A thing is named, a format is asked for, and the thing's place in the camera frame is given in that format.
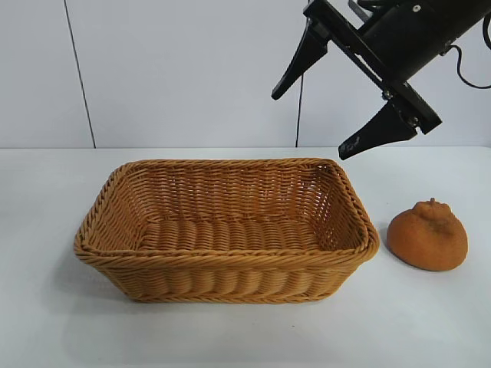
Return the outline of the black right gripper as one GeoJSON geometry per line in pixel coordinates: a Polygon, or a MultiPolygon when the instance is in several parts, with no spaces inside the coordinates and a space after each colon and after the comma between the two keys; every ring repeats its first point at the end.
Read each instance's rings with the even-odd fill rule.
{"type": "Polygon", "coordinates": [[[302,39],[280,81],[278,100],[311,66],[328,53],[333,41],[381,89],[386,104],[339,147],[341,160],[388,143],[411,140],[442,120],[409,85],[409,79],[478,21],[489,23],[488,1],[359,1],[372,16],[353,26],[327,1],[311,1],[302,39]]]}

